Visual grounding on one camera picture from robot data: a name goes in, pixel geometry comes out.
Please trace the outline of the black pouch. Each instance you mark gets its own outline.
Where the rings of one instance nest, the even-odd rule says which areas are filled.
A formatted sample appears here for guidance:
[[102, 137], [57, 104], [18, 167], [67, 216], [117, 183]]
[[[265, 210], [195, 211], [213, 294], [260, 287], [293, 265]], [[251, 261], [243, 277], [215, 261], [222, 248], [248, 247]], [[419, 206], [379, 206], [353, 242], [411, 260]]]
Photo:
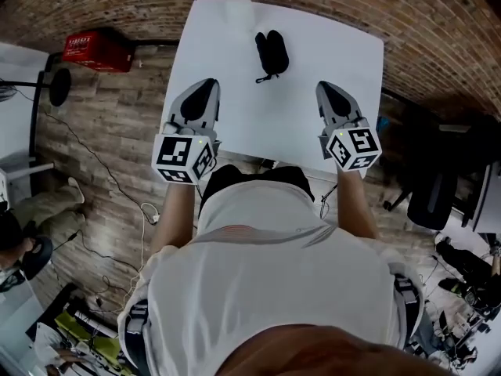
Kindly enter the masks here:
[[261, 66], [266, 75], [255, 80], [256, 84], [279, 77], [289, 67], [289, 56], [283, 36], [276, 30], [271, 30], [267, 35], [257, 33], [255, 43]]

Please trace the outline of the yellow-green cloth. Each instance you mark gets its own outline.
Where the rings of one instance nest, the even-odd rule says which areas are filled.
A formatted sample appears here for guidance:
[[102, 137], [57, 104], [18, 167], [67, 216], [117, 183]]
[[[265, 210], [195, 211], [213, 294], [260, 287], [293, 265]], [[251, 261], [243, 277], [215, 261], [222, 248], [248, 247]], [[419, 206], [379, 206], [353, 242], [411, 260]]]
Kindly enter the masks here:
[[75, 314], [76, 317], [63, 311], [55, 318], [56, 329], [65, 342], [70, 343], [72, 353], [83, 359], [76, 364], [75, 372], [90, 376], [131, 376], [128, 366], [120, 359], [117, 333], [80, 311]]

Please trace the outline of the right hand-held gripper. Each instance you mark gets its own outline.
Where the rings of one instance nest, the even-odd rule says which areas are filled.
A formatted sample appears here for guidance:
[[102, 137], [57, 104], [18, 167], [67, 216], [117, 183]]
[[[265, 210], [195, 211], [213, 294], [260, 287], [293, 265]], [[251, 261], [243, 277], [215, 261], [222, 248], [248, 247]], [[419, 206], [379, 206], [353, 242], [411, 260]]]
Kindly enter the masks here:
[[334, 159], [341, 171], [370, 168], [382, 154], [376, 129], [362, 117], [355, 98], [341, 87], [320, 81], [315, 89], [319, 112], [325, 125], [343, 124], [319, 136], [324, 159]]

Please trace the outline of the black standing fan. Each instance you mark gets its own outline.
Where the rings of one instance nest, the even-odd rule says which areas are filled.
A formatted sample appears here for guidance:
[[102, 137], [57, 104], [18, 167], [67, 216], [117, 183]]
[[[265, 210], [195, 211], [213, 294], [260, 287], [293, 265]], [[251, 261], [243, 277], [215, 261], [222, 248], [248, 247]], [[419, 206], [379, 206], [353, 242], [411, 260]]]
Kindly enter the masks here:
[[48, 89], [49, 101], [54, 107], [60, 107], [66, 101], [72, 85], [70, 71], [66, 68], [58, 70], [50, 84], [25, 81], [5, 81], [0, 79], [0, 103], [12, 99], [20, 90], [18, 87]]

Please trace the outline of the person's white shirt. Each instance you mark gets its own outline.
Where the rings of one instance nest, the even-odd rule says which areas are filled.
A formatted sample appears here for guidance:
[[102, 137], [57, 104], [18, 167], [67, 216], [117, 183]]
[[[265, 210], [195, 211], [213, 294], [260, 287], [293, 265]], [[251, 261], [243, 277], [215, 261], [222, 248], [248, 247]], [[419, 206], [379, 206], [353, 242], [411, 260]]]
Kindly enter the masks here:
[[324, 222], [299, 187], [255, 180], [211, 196], [196, 236], [150, 257], [118, 330], [142, 374], [215, 376], [273, 327], [339, 327], [402, 348], [423, 311], [398, 252]]

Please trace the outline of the person's black shorts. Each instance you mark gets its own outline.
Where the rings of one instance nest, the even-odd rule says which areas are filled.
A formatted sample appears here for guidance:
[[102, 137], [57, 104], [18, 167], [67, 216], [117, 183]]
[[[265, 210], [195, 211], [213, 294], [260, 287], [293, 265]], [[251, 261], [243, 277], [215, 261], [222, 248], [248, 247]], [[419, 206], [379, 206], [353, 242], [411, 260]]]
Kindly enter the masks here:
[[204, 194], [202, 195], [199, 214], [201, 214], [207, 200], [217, 192], [237, 183], [245, 183], [255, 180], [287, 183], [297, 186], [306, 192], [312, 202], [315, 201], [315, 197], [311, 192], [309, 181], [303, 171], [297, 166], [285, 166], [269, 169], [262, 174], [244, 174], [236, 166], [227, 164], [211, 174]]

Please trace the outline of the person's left forearm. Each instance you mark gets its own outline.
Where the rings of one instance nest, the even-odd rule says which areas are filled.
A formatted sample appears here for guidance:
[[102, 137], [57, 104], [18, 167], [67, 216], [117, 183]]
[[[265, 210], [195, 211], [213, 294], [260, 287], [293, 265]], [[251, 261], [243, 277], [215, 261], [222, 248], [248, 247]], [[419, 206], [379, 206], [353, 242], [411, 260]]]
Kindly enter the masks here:
[[182, 248], [193, 239], [195, 186], [171, 183], [150, 243], [150, 253], [166, 246]]

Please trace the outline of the dark rounded device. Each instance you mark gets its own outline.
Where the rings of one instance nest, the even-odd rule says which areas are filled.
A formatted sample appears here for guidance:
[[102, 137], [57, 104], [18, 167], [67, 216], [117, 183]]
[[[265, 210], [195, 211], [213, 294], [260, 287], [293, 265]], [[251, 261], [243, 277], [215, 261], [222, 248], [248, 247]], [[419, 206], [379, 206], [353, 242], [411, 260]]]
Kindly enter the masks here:
[[50, 262], [53, 252], [52, 241], [40, 236], [34, 242], [31, 251], [24, 254], [21, 269], [27, 280], [34, 279], [42, 269]]

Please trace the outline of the person's right forearm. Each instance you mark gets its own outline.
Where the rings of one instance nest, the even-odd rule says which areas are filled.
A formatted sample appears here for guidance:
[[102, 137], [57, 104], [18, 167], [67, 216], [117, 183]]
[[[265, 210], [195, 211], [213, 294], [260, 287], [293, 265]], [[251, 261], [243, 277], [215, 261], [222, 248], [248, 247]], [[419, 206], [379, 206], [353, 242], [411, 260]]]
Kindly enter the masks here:
[[380, 239], [358, 171], [337, 170], [337, 221], [341, 229], [356, 237]]

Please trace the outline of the black bag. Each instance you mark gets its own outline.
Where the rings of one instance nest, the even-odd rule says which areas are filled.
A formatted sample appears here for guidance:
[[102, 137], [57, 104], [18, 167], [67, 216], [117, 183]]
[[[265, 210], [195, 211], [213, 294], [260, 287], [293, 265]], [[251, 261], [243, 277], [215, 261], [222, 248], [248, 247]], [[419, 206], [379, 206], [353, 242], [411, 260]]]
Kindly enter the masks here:
[[454, 248], [451, 239], [441, 234], [435, 238], [435, 251], [463, 277], [463, 281], [443, 279], [439, 287], [460, 296], [476, 310], [501, 307], [501, 259], [489, 265], [471, 251]]

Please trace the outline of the white flower vase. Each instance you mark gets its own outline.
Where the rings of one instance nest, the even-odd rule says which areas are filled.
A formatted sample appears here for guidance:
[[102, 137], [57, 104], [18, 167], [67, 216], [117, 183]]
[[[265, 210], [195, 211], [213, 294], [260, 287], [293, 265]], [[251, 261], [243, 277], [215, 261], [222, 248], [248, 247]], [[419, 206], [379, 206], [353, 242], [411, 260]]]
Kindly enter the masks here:
[[233, 31], [250, 32], [254, 28], [254, 7], [251, 0], [226, 0], [225, 11]]

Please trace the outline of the black office chair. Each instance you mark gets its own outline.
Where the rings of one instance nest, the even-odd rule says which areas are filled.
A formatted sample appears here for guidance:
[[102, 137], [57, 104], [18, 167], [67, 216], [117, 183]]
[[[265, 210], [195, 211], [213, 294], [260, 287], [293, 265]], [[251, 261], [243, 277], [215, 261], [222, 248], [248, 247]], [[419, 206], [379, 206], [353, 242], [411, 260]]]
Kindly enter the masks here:
[[441, 124], [418, 128], [402, 192], [394, 202], [385, 201], [383, 208], [391, 212], [408, 197], [407, 217], [431, 230], [443, 230], [454, 208], [470, 215], [471, 205], [456, 197], [458, 181], [496, 161], [500, 125], [493, 116], [485, 115], [466, 127]]

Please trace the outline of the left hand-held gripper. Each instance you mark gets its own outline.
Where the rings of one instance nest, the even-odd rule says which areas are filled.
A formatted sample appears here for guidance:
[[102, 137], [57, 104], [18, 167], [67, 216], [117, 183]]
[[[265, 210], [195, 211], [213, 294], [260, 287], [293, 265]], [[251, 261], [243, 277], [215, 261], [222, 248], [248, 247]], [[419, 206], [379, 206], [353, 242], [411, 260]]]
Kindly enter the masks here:
[[[213, 129], [218, 120], [220, 85], [206, 78], [188, 87], [172, 103], [163, 132], [156, 135], [152, 169], [166, 182], [198, 185], [211, 171], [221, 141]], [[176, 128], [196, 125], [208, 130]]]

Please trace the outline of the red plastic crate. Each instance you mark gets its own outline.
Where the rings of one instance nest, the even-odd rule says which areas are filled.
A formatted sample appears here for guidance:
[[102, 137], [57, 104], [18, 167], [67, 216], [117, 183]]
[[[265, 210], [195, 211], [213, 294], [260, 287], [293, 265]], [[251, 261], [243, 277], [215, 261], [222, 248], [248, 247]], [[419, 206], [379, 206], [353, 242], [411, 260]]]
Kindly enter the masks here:
[[84, 31], [67, 37], [62, 61], [94, 71], [127, 73], [134, 55], [135, 46], [127, 38], [105, 31]]

